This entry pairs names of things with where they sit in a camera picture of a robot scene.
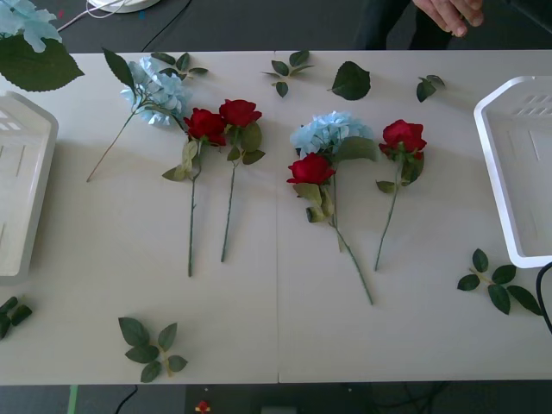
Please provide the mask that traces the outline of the person's hand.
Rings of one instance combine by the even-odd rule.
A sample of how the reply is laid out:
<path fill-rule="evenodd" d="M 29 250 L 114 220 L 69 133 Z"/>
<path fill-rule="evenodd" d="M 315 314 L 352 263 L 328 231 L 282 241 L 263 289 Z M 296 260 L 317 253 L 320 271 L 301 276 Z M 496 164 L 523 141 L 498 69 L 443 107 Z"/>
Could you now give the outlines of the person's hand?
<path fill-rule="evenodd" d="M 469 27 L 484 22 L 482 2 L 479 0 L 413 0 L 437 26 L 455 37 L 463 37 Z"/>

